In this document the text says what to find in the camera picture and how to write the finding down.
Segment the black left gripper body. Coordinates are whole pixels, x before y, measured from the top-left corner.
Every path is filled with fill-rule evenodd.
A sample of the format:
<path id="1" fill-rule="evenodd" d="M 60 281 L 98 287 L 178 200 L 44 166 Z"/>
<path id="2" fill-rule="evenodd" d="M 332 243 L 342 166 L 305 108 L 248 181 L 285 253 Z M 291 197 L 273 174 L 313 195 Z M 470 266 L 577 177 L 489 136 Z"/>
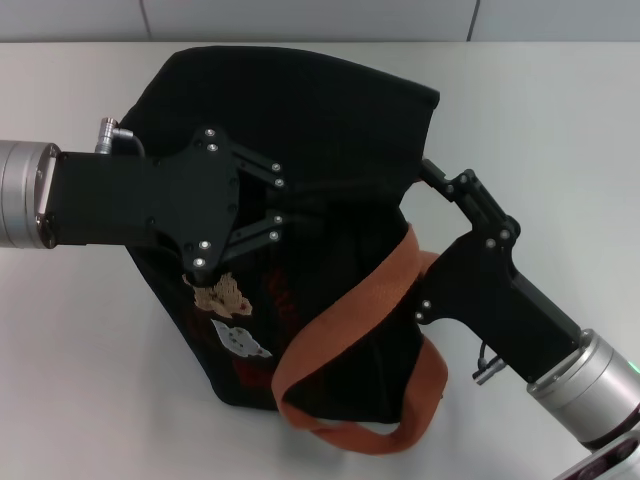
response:
<path id="1" fill-rule="evenodd" d="M 164 248 L 202 283 L 222 260 L 238 207 L 231 143 L 215 128 L 171 156 L 62 153 L 48 218 L 58 245 Z"/>

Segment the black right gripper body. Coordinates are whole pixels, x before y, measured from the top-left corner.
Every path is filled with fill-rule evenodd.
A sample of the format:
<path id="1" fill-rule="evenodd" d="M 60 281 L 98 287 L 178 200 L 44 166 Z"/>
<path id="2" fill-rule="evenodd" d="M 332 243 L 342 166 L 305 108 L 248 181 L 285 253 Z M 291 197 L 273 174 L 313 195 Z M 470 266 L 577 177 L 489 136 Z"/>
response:
<path id="1" fill-rule="evenodd" d="M 581 328 L 514 266 L 512 245 L 471 231 L 419 282 L 417 320 L 456 320 L 531 383 L 579 347 Z"/>

